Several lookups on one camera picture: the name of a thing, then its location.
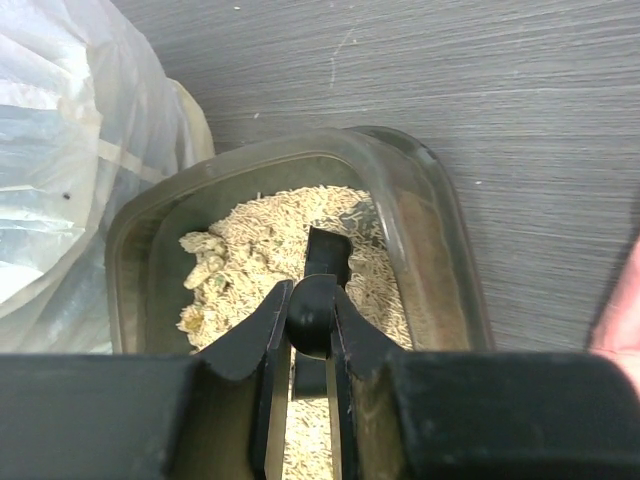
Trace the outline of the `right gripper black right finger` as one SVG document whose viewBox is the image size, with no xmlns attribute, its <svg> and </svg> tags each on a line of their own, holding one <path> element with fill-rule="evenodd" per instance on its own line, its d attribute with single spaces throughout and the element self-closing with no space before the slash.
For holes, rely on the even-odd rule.
<svg viewBox="0 0 640 480">
<path fill-rule="evenodd" d="M 407 351 L 335 294 L 338 479 L 635 479 L 639 399 L 583 353 Z"/>
</svg>

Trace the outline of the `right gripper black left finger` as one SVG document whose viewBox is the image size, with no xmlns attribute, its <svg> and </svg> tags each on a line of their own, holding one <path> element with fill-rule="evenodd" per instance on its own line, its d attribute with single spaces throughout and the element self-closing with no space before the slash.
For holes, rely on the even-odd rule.
<svg viewBox="0 0 640 480">
<path fill-rule="evenodd" d="M 293 285 L 195 355 L 5 355 L 5 479 L 278 479 Z"/>
</svg>

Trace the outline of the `black slotted litter scoop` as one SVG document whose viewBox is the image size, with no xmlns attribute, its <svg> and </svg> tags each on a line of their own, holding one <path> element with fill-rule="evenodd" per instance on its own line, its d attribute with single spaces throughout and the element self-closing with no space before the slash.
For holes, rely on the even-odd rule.
<svg viewBox="0 0 640 480">
<path fill-rule="evenodd" d="M 344 235 L 310 227 L 304 275 L 292 292 L 286 333 L 296 350 L 291 397 L 294 401 L 327 395 L 326 359 L 335 309 L 335 289 L 351 278 L 353 251 Z"/>
</svg>

